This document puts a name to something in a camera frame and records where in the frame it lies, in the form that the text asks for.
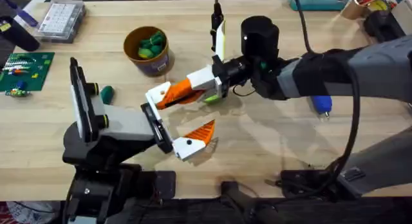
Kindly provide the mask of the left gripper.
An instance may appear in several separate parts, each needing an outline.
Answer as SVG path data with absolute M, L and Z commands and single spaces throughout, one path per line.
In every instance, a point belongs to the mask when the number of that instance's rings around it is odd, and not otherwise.
M 145 93 L 148 103 L 141 110 L 128 110 L 101 102 L 87 111 L 77 105 L 76 121 L 67 128 L 62 161 L 90 171 L 111 171 L 125 160 L 157 145 L 164 153 L 172 150 L 182 161 L 205 149 L 211 142 L 215 120 L 173 140 L 155 120 L 150 110 L 165 102 L 170 82 L 164 82 Z

